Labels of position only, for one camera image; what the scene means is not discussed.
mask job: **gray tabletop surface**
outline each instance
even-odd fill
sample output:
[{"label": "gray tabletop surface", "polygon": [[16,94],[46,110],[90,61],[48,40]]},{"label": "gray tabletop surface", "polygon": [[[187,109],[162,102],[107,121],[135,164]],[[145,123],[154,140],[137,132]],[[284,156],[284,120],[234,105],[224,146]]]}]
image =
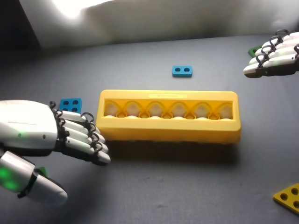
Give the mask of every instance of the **gray tabletop surface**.
[{"label": "gray tabletop surface", "polygon": [[[82,98],[82,110],[95,115],[105,89],[234,91],[242,139],[234,147],[109,142],[107,167],[59,153],[29,158],[47,168],[69,200],[52,208],[2,189],[0,223],[297,224],[299,217],[272,196],[299,182],[299,74],[249,79],[242,73],[248,49],[269,38],[2,52],[1,100]],[[173,78],[173,65],[192,66],[192,78]]]}]

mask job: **blue block with four holes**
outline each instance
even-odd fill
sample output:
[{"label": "blue block with four holes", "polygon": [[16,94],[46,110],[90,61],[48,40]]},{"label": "blue block with four holes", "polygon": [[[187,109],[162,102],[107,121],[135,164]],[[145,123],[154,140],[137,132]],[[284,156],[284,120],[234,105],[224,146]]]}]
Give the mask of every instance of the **blue block with four holes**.
[{"label": "blue block with four holes", "polygon": [[81,113],[81,108],[82,108],[81,98],[62,99],[59,105],[60,110],[71,111],[76,113]]},{"label": "blue block with four holes", "polygon": [[172,67],[173,77],[191,77],[192,67],[191,66],[173,66]]}]

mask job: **yellow block with holes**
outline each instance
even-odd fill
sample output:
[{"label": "yellow block with holes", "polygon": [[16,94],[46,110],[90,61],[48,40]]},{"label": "yellow block with holes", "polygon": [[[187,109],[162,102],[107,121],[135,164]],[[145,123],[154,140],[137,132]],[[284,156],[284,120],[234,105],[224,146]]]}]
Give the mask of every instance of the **yellow block with holes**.
[{"label": "yellow block with holes", "polygon": [[238,96],[229,91],[105,90],[96,125],[107,140],[235,143]]},{"label": "yellow block with holes", "polygon": [[278,192],[273,199],[299,215],[299,183]]}]

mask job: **screw hole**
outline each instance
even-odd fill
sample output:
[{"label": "screw hole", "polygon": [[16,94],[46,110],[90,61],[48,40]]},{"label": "screw hole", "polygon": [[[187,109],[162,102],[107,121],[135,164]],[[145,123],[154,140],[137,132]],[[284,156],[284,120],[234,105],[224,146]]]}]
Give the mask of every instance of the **screw hole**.
[{"label": "screw hole", "polygon": [[285,194],[285,193],[283,193],[283,194],[280,195],[280,198],[281,198],[282,200],[286,201],[286,200],[288,199],[288,195]]},{"label": "screw hole", "polygon": [[298,202],[298,201],[294,201],[294,207],[295,207],[296,209],[299,209],[299,202]]},{"label": "screw hole", "polygon": [[297,195],[298,194],[298,189],[297,188],[292,188],[291,190],[293,195]]}]

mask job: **white robotic hand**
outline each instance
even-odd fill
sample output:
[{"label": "white robotic hand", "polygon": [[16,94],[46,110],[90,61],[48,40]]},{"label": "white robotic hand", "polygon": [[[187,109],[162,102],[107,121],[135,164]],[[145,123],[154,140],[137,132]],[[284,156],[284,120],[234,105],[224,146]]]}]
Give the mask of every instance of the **white robotic hand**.
[{"label": "white robotic hand", "polygon": [[[277,35],[283,32],[284,37]],[[246,77],[286,76],[299,71],[299,32],[278,30],[262,48],[256,51],[249,65],[243,70]]]},{"label": "white robotic hand", "polygon": [[57,151],[97,165],[107,165],[110,157],[90,113],[54,110],[55,106],[54,102],[49,107],[26,100],[0,101],[0,185],[19,198],[61,205],[67,200],[64,189],[21,156]]}]

